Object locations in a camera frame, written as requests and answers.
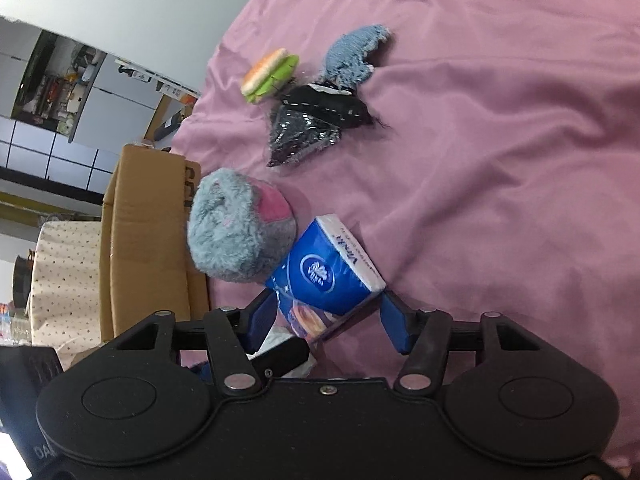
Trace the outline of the cream dotted tablecloth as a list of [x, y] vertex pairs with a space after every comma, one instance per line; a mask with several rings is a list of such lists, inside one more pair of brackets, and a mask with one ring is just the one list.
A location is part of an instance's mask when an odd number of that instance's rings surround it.
[[39, 233], [29, 322], [32, 344], [55, 350], [63, 368], [101, 343], [99, 221], [49, 221]]

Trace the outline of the black item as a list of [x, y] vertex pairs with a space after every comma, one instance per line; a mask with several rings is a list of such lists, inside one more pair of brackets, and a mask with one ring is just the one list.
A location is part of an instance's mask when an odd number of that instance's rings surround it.
[[340, 128], [281, 104], [270, 115], [268, 166], [297, 165], [341, 138]]

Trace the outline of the burger squishy toy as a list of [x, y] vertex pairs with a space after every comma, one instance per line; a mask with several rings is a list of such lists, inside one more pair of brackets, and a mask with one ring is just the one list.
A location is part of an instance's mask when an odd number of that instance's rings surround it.
[[255, 104], [276, 93], [289, 82], [299, 63], [299, 56], [285, 48], [276, 49], [258, 62], [241, 81], [241, 93], [247, 103]]

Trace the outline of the black pouch with stitching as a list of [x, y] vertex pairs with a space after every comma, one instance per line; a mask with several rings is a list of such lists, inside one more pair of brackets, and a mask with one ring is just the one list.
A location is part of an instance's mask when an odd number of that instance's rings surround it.
[[282, 96], [281, 102], [289, 110], [310, 115], [342, 129], [359, 128], [376, 123], [367, 104], [356, 94], [323, 84], [296, 86]]

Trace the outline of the grey fluffy plush toy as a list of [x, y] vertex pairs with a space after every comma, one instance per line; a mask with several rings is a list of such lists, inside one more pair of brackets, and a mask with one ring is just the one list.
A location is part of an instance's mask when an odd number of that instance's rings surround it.
[[201, 178], [186, 241], [202, 273], [232, 283], [265, 281], [296, 236], [291, 206], [274, 185], [230, 168]]

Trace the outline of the blue knitted cloth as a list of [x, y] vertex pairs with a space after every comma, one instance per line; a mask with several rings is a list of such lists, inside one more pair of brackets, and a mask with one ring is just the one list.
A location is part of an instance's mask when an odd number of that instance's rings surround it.
[[390, 39], [392, 33], [381, 24], [362, 26], [338, 38], [322, 61], [319, 84], [355, 91], [374, 72], [371, 54]]

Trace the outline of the pink bed sheet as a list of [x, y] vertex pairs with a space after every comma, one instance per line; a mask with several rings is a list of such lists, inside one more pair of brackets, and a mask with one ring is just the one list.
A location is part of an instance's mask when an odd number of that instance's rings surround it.
[[[375, 124], [269, 168], [250, 64], [284, 47], [312, 75], [369, 24]], [[172, 150], [271, 181], [300, 226], [337, 214], [407, 304], [503, 312], [598, 373], [608, 459], [638, 463], [639, 0], [250, 0]]]

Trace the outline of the white sock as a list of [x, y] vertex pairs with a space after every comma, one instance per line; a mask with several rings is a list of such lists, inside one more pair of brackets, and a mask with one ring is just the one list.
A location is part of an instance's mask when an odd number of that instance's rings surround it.
[[259, 350], [248, 358], [265, 379], [304, 378], [317, 364], [307, 341], [279, 326], [269, 331]]

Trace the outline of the brown cardboard box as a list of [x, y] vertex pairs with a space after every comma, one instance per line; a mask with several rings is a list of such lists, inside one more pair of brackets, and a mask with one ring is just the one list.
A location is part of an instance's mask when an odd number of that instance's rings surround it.
[[186, 222], [201, 167], [181, 155], [128, 144], [103, 196], [100, 330], [110, 341], [159, 310], [178, 321], [209, 311], [207, 278], [196, 270]]

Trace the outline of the blue tissue pack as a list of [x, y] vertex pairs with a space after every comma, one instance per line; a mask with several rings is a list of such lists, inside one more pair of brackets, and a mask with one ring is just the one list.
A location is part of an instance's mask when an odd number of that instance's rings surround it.
[[325, 214], [296, 240], [267, 278], [296, 336], [316, 342], [376, 298], [386, 283], [355, 235]]

